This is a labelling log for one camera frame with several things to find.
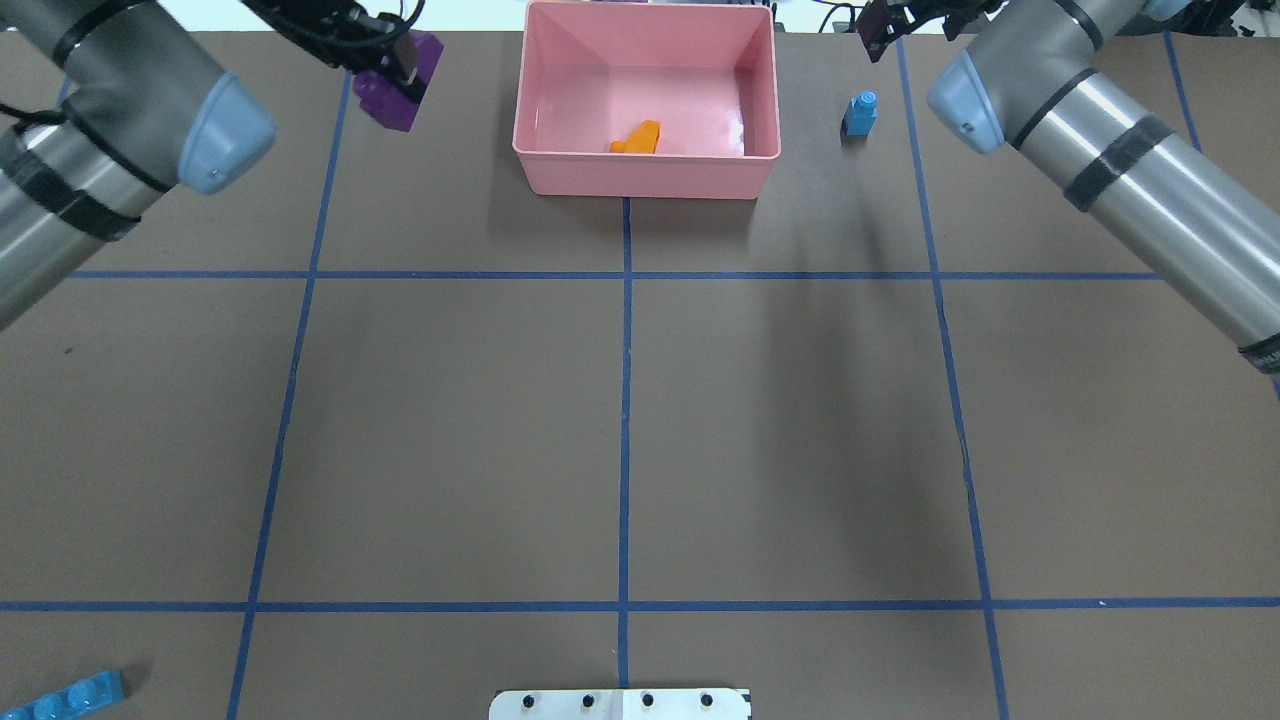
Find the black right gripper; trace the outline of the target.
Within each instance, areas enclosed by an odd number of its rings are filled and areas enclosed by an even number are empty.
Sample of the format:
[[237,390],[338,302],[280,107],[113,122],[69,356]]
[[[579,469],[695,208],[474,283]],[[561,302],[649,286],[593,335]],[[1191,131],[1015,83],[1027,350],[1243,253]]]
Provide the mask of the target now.
[[933,20],[941,20],[942,35],[956,38],[979,20],[988,20],[1005,1],[868,1],[858,12],[858,36],[870,63],[878,63],[886,50]]

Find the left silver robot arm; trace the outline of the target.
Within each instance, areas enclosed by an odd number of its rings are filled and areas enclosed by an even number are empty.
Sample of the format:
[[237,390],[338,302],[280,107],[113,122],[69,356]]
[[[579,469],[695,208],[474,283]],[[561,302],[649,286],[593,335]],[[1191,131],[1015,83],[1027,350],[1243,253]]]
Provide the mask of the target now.
[[[270,29],[346,70],[381,127],[413,127],[443,42],[358,1],[250,1]],[[125,238],[178,186],[221,192],[276,142],[242,79],[157,1],[5,1],[14,29],[74,85],[55,108],[3,106],[1,324]]]

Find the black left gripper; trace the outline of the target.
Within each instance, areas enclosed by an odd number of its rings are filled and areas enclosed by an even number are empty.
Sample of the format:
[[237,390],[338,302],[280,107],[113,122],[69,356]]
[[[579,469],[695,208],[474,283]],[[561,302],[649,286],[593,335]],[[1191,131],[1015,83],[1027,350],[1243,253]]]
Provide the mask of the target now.
[[411,102],[420,102],[420,51],[413,31],[401,35],[401,17],[372,14],[357,1],[244,1],[257,18],[330,68],[349,73],[384,67]]

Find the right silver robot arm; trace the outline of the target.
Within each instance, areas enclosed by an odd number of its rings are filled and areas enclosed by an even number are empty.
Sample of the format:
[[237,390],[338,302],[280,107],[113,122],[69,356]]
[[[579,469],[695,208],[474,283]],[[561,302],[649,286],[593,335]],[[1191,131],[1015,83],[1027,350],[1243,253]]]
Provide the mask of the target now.
[[1277,374],[1279,218],[1093,67],[1137,18],[1181,1],[873,1],[856,22],[872,60],[943,17],[995,18],[932,86],[931,110],[979,154],[1018,150],[1260,373]]

